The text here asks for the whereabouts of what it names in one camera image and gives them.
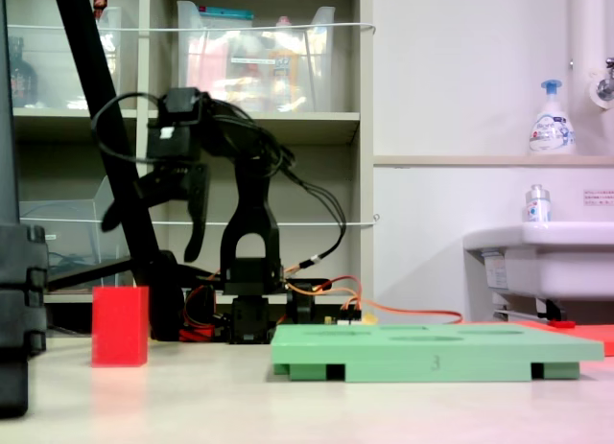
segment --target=red rectangular block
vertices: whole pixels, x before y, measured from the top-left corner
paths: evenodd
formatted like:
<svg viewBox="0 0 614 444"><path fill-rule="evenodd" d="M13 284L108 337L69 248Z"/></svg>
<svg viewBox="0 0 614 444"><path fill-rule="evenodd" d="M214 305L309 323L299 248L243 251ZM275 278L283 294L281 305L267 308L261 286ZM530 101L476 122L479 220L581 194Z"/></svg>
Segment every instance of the red rectangular block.
<svg viewBox="0 0 614 444"><path fill-rule="evenodd" d="M92 366L147 362L149 288L94 288L92 311Z"/></svg>

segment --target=pipe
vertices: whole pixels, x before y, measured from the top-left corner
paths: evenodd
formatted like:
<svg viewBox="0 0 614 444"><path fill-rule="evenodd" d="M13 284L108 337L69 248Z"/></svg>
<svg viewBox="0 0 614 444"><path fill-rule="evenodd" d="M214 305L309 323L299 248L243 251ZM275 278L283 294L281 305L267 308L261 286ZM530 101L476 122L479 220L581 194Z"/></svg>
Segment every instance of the pipe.
<svg viewBox="0 0 614 444"><path fill-rule="evenodd" d="M605 74L607 0L569 0L570 50L574 67L570 75L569 109L580 154L605 154L607 142L602 109L591 92Z"/></svg>

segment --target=faucet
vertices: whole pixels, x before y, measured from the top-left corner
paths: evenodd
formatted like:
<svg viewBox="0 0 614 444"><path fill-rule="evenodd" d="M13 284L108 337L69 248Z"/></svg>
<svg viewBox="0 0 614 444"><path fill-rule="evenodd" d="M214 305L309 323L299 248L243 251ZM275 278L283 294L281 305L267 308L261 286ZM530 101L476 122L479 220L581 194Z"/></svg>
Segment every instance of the faucet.
<svg viewBox="0 0 614 444"><path fill-rule="evenodd" d="M609 71L609 78L601 80L597 85L597 95L603 101L614 100L614 58L607 58L605 66Z"/></svg>

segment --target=circular hole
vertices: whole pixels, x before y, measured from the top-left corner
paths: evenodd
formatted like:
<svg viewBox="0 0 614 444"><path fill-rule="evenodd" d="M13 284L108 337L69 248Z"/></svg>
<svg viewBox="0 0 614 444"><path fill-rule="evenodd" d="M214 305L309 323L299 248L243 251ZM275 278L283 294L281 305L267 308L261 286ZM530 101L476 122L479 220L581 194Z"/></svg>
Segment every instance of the circular hole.
<svg viewBox="0 0 614 444"><path fill-rule="evenodd" d="M416 337L390 337L394 341L459 341L462 337L444 337L444 336L416 336Z"/></svg>
<svg viewBox="0 0 614 444"><path fill-rule="evenodd" d="M327 336L327 337L352 337L352 336L370 336L370 332L365 331L344 331L344 332L310 332L310 336Z"/></svg>
<svg viewBox="0 0 614 444"><path fill-rule="evenodd" d="M517 334L524 334L522 331L507 331L507 330L475 330L475 329L467 329L464 331L459 331L459 334L469 334L472 336L515 336Z"/></svg>
<svg viewBox="0 0 614 444"><path fill-rule="evenodd" d="M381 326L383 331L426 331L426 327L423 326Z"/></svg>

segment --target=robotic arm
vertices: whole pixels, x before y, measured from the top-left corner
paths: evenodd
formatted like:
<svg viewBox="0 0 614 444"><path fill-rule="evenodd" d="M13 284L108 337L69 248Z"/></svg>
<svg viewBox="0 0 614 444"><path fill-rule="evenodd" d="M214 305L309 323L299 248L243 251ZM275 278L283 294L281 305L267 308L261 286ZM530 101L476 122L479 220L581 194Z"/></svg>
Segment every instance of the robotic arm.
<svg viewBox="0 0 614 444"><path fill-rule="evenodd" d="M147 207L172 199L187 201L193 227L184 262L194 262L198 258L205 231L210 178L207 165L201 163L201 150L233 162L239 202L224 230L220 278L214 286L225 294L237 295L230 318L230 341L267 342L269 311L268 300L263 295L286 292L279 229L268 203L270 180L282 172L308 192L315 188L292 173L293 154L237 106L213 100L196 88L171 89L160 99L139 93L131 95L146 96L158 107L158 119L150 124L147 157L127 157L111 151L100 140L98 142L101 150L110 155L153 165L153 170L141 177L136 187L141 202ZM128 95L118 96L117 101L124 97ZM94 129L104 111L102 109L92 120ZM316 198L321 201L321 197L324 195L319 192ZM103 220L104 231L120 224L121 212L117 203L110 206ZM263 239L265 257L237 257L237 244L249 233ZM320 256L304 261L301 267L313 265ZM317 283L313 280L293 281L297 286L303 285L305 290ZM313 297L290 292L289 302L291 308L287 313L295 322L313 319Z"/></svg>

